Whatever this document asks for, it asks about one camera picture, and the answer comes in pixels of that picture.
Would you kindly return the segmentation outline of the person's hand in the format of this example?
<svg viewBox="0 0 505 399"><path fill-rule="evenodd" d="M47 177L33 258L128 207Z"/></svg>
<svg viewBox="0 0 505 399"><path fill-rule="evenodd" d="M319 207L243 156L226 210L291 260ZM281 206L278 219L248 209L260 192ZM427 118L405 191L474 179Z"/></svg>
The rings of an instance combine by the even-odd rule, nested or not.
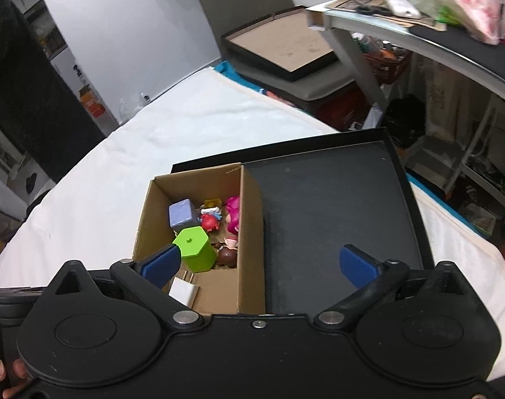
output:
<svg viewBox="0 0 505 399"><path fill-rule="evenodd" d="M19 391L25 388L26 385L28 385L28 382L30 382L31 379L27 368L24 365L24 362L20 358L17 358L15 361L13 361L12 368L14 375L19 379L19 381L16 385L11 386L10 388L7 388L3 391L4 399L9 399L15 396L17 393L19 393ZM6 376L7 370L4 366L4 362L0 360L0 382L4 381Z"/></svg>

